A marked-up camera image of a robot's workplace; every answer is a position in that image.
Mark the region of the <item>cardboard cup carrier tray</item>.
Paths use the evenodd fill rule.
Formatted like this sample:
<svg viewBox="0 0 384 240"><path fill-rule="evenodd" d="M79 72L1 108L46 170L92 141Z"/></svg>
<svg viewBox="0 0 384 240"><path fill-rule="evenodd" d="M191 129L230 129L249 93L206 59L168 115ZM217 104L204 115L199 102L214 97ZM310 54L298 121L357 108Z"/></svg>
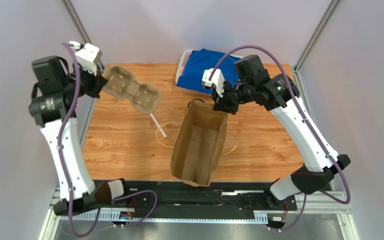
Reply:
<svg viewBox="0 0 384 240"><path fill-rule="evenodd" d="M103 77L108 80L102 88L105 93L119 100L128 100L140 113L151 114L158 107L161 92L152 84L139 82L131 71L112 65L104 71Z"/></svg>

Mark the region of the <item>brown paper bag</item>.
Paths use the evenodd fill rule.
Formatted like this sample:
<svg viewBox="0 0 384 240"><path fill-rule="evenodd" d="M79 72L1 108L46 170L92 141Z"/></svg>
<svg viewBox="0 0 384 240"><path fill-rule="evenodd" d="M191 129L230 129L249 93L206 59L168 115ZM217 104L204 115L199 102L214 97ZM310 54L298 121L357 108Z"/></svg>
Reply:
<svg viewBox="0 0 384 240"><path fill-rule="evenodd" d="M213 105L201 99L193 99L187 106L184 119L166 122L161 126L179 125L180 130L174 145L162 146L172 149L170 175L192 187L208 187L216 174L228 136L228 114L214 111Z"/></svg>

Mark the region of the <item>white straw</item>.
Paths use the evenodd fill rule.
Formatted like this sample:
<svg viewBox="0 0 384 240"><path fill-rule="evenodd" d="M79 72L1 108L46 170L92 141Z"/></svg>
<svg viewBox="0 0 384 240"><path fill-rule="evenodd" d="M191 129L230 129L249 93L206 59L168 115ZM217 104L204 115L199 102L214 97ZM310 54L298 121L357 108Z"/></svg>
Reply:
<svg viewBox="0 0 384 240"><path fill-rule="evenodd" d="M164 138L166 138L167 135L166 135L165 131L162 129L160 123L158 122L158 120L156 119L156 117L154 116L154 114L153 114L153 113L150 113L149 115L150 115L150 117L152 118L152 120L153 120L153 122L155 123L155 125L158 127L158 130L160 131L160 133L162 134L162 136L163 136Z"/></svg>

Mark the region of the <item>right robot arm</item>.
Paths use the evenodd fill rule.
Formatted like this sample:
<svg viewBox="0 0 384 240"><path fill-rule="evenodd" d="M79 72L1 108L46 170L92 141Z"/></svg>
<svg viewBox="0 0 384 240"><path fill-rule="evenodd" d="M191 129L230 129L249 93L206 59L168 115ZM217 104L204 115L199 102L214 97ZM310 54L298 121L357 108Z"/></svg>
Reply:
<svg viewBox="0 0 384 240"><path fill-rule="evenodd" d="M226 80L220 69L210 68L203 73L202 85L213 91L213 110L234 115L239 105L264 106L286 129L304 160L299 169L265 189L263 203L277 209L292 195L322 190L351 163L350 158L339 154L320 135L289 77L282 74L270 77L258 55L243 57L233 65L239 77L235 84Z"/></svg>

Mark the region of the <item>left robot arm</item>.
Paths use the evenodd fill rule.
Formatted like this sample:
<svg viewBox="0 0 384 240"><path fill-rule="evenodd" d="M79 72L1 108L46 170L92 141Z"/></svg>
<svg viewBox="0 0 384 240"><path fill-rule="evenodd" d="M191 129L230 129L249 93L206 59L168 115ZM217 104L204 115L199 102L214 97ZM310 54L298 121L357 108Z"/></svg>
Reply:
<svg viewBox="0 0 384 240"><path fill-rule="evenodd" d="M59 180L60 201L53 206L57 216L79 215L110 206L124 194L124 180L99 184L86 168L78 134L75 112L78 98L99 98L108 83L99 70L69 72L68 62L59 56L47 56L31 63L37 78L31 93L29 114L39 126L50 148Z"/></svg>

